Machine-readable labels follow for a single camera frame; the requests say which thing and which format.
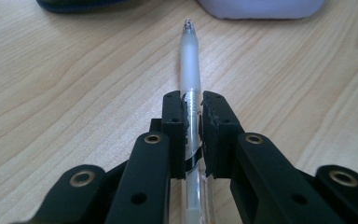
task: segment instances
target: black plastic part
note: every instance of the black plastic part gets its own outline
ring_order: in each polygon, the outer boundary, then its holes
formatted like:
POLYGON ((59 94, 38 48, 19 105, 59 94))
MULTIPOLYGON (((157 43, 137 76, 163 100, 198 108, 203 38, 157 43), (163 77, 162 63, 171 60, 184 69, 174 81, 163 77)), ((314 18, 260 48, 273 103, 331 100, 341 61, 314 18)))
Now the black plastic part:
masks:
POLYGON ((231 178, 237 136, 244 130, 222 95, 205 91, 202 104, 202 152, 206 175, 231 178))
POLYGON ((57 13, 78 12, 107 7, 125 0, 36 0, 43 9, 57 13))
POLYGON ((171 178, 177 179, 186 178, 186 126, 184 113, 185 110, 179 91, 172 91, 164 95, 161 131, 170 138, 171 178))
POLYGON ((24 223, 102 223, 101 220, 97 221, 98 217, 95 216, 94 212, 99 210, 95 208, 99 207, 101 203, 105 183, 106 174, 100 167, 94 165, 77 166, 61 176, 48 192, 34 217, 24 223), (79 174, 78 180, 73 179, 76 174, 79 174), (81 186, 82 181, 88 178, 91 178, 92 181, 81 186), (80 183, 80 185, 73 186, 71 179, 77 184, 80 183))
POLYGON ((161 119, 151 119, 149 132, 161 132, 161 119))
POLYGON ((230 187, 233 195, 237 196, 234 200, 241 209, 243 221, 343 223, 267 137, 258 133, 238 135, 235 156, 242 174, 232 176, 234 181, 230 187), (247 183, 238 184, 244 178, 247 183), (247 195, 251 195, 251 200, 248 201, 247 195))
POLYGON ((315 187, 338 214, 349 223, 358 223, 358 174, 337 165, 320 167, 315 187))
POLYGON ((169 145, 164 133, 137 138, 105 223, 168 223, 169 145))
POLYGON ((113 168, 105 174, 106 181, 96 206, 94 206, 91 210, 93 219, 90 223, 104 223, 110 206, 112 205, 112 201, 115 199, 118 184, 120 183, 126 166, 127 161, 124 161, 119 166, 113 168))

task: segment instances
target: table surface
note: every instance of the table surface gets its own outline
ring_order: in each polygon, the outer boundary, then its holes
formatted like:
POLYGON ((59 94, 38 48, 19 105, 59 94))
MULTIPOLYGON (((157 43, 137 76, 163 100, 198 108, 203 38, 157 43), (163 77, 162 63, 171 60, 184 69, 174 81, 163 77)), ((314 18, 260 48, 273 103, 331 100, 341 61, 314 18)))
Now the table surface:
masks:
MULTIPOLYGON (((358 1, 326 0, 295 21, 222 21, 196 1, 136 1, 59 15, 0 0, 0 223, 33 216, 67 170, 126 160, 179 89, 179 40, 191 18, 202 88, 224 95, 247 132, 298 169, 358 172, 358 1)), ((219 223, 238 223, 227 181, 219 223)), ((180 220, 172 181, 170 223, 180 220)))

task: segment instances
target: screw hole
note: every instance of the screw hole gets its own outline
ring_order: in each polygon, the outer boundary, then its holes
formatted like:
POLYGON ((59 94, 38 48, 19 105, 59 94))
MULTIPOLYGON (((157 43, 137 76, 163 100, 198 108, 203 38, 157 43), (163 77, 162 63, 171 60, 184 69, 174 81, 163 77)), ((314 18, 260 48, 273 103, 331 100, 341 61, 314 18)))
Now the screw hole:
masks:
POLYGON ((292 195, 292 200, 295 202, 295 203, 299 203, 299 204, 307 204, 308 203, 308 200, 302 196, 301 194, 293 194, 292 195))
POLYGON ((88 185, 94 180, 95 174, 92 171, 84 170, 77 172, 71 177, 69 183, 72 187, 80 188, 88 185))
POLYGON ((257 135, 247 135, 246 136, 246 141, 252 143, 252 144, 262 144, 263 143, 263 139, 257 135))
POLYGON ((147 197, 144 193, 136 193, 136 194, 133 194, 131 197, 131 202, 133 204, 142 204, 142 203, 146 202, 146 200, 147 200, 147 197))
POLYGON ((159 137, 159 135, 156 134, 150 134, 145 138, 146 143, 148 144, 156 144, 159 141, 161 141, 161 138, 159 137))
POLYGON ((349 175, 342 171, 330 171, 330 178, 336 181, 338 184, 346 187, 356 187, 358 186, 358 181, 352 175, 349 175))

